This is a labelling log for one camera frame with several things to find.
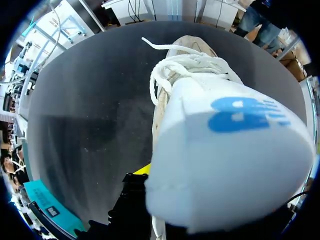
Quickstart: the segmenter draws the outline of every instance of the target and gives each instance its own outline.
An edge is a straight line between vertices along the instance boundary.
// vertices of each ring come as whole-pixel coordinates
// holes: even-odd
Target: sneaker
[[[316,158],[305,124],[244,86],[200,38],[183,36],[152,70],[151,215],[188,233],[230,230],[281,207]],[[155,94],[155,83],[158,86]]]
[[[211,57],[211,62],[208,62],[208,65],[201,65],[201,66],[192,66],[192,65],[181,65],[185,67],[184,70],[192,71],[194,73],[197,72],[197,68],[199,72],[201,73],[215,73],[217,74],[217,77],[221,77],[222,79],[227,79],[228,72],[232,73],[231,75],[234,76],[234,78],[231,78],[230,80],[235,81],[237,83],[243,84],[240,80],[240,78],[233,72],[233,70],[229,67],[227,62],[225,62],[222,58],[218,58],[218,55],[216,52],[200,37],[196,36],[189,36],[185,35],[177,39],[172,45],[155,45],[152,44],[150,41],[142,38],[146,43],[148,43],[150,46],[154,47],[155,49],[169,49],[169,51],[166,54],[166,57],[164,61],[171,61],[171,60],[178,60],[180,59],[183,62],[183,59],[185,57],[191,58],[194,61],[201,61],[200,57]],[[223,61],[224,65],[219,66],[218,64],[215,64],[215,58],[217,60],[217,63]],[[170,69],[164,69],[165,78],[162,78],[161,81],[156,78],[152,78],[153,74],[151,73],[151,79],[150,79],[150,95],[151,100],[155,105],[154,114],[153,114],[153,124],[152,124],[152,149],[154,149],[158,133],[161,125],[161,121],[164,117],[165,109],[167,106],[167,103],[170,98],[171,93],[171,86],[176,82],[176,80],[181,76],[178,72]],[[155,81],[157,82],[157,97],[155,97]]]

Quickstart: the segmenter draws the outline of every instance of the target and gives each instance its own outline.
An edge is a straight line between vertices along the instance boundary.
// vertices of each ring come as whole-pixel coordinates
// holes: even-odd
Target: table
[[[206,22],[229,31],[238,10],[246,11],[233,0],[108,0],[103,8],[112,9],[121,26],[142,20]]]
[[[38,76],[28,119],[32,178],[82,221],[108,222],[122,179],[150,162],[150,73],[171,44],[201,37],[243,83],[279,101],[306,123],[299,83],[279,61],[249,41],[207,25],[182,21],[131,24],[71,47]]]

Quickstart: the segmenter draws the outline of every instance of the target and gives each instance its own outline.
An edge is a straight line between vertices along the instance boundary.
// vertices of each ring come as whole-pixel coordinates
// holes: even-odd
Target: gray surface
[[[150,161],[154,106],[150,73],[171,44],[201,37],[243,83],[306,122],[302,90],[276,59],[232,33],[187,22],[143,22],[90,37],[54,59],[32,94],[28,150],[32,177],[84,222],[108,221],[126,172]]]

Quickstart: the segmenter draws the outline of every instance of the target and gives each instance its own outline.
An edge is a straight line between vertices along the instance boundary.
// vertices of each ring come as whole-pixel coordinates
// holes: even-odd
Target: shoelace
[[[153,68],[149,88],[151,100],[156,106],[158,105],[158,99],[155,94],[155,83],[159,88],[163,88],[170,96],[172,86],[168,78],[172,72],[179,74],[181,77],[192,78],[197,78],[197,76],[199,77],[199,75],[203,73],[212,73],[218,78],[242,84],[238,75],[229,67],[228,63],[220,57],[212,57],[205,52],[198,52],[186,46],[173,44],[157,45],[144,37],[141,39],[157,50],[180,50],[189,53],[167,57],[158,62]]]

